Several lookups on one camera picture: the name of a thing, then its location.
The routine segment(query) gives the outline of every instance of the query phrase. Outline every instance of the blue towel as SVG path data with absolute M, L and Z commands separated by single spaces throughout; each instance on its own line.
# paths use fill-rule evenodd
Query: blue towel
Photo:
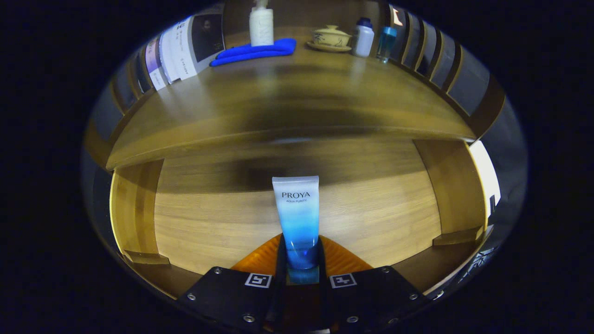
M 210 66 L 219 66 L 230 62 L 244 61 L 254 58 L 287 56 L 293 54 L 297 41 L 293 38 L 283 38 L 274 45 L 252 46 L 251 44 L 238 46 L 221 52 Z

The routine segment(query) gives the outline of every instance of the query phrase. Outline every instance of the black background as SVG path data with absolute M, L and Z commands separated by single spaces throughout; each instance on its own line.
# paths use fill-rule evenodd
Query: black background
M 530 180 L 519 223 L 493 261 L 396 332 L 592 330 L 585 306 L 592 305 L 592 218 L 583 205 L 592 197 L 585 164 L 592 149 L 580 147 L 592 124 L 585 76 L 591 8 L 586 1 L 398 4 L 460 41 L 497 76 L 525 128 Z M 109 257 L 78 182 L 84 124 L 109 74 L 200 2 L 8 5 L 3 331 L 205 331 Z

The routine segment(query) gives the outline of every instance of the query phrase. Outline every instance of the wooden shelf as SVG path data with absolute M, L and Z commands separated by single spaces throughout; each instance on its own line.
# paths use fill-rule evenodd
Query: wooden shelf
M 343 138 L 165 159 L 154 207 L 159 253 L 204 274 L 281 233 L 271 175 L 319 175 L 320 234 L 371 266 L 413 256 L 441 234 L 411 140 Z
M 149 96 L 117 138 L 107 168 L 291 137 L 475 139 L 446 101 L 397 66 L 308 49 L 303 27 L 275 29 L 283 37 L 298 40 L 291 56 L 209 67 Z

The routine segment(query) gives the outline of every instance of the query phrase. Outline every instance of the wood grain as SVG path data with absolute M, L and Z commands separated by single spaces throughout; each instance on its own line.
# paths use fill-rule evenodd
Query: wood grain
M 431 178 L 442 233 L 485 226 L 485 197 L 468 145 L 456 140 L 414 142 Z
M 441 234 L 411 140 L 245 144 L 165 160 L 154 211 L 159 253 L 196 273 L 233 266 L 281 233 L 271 177 L 297 175 L 320 176 L 320 234 L 371 266 L 404 260 Z
M 445 283 L 447 283 L 447 281 L 452 279 L 454 276 L 456 276 L 476 256 L 476 253 L 478 253 L 478 251 L 483 247 L 483 245 L 485 244 L 485 241 L 489 238 L 489 236 L 491 235 L 492 232 L 493 232 L 492 228 L 487 229 L 486 232 L 482 234 L 482 237 L 480 239 L 476 240 L 475 242 L 470 242 L 470 244 L 475 245 L 474 250 L 472 251 L 470 256 L 468 256 L 466 258 L 466 260 L 464 260 L 462 263 L 460 263 L 460 265 L 457 266 L 446 277 L 442 278 L 441 281 L 437 282 L 435 285 L 433 285 L 429 289 L 425 290 L 423 292 L 423 294 L 428 295 L 428 294 L 432 293 L 436 289 L 441 288 Z
M 122 254 L 158 254 L 154 233 L 154 201 L 163 161 L 118 168 L 109 199 L 112 230 Z
M 308 30 L 275 29 L 278 38 L 299 41 L 292 56 L 210 67 L 149 96 L 117 138 L 108 168 L 187 155 L 194 146 L 295 136 L 475 138 L 446 101 L 406 71 L 308 49 Z M 245 34 L 226 40 L 232 45 L 234 38 Z

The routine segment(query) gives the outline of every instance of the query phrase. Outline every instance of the white plastic bottle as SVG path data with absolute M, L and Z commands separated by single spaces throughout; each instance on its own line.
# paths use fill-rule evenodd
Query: white plastic bottle
M 268 0 L 255 0 L 256 7 L 249 14 L 249 39 L 252 46 L 273 45 L 274 27 L 272 10 L 266 8 Z
M 352 53 L 355 56 L 367 57 L 371 51 L 371 45 L 373 44 L 373 26 L 371 20 L 366 17 L 362 17 L 357 21 L 355 32 L 353 34 Z

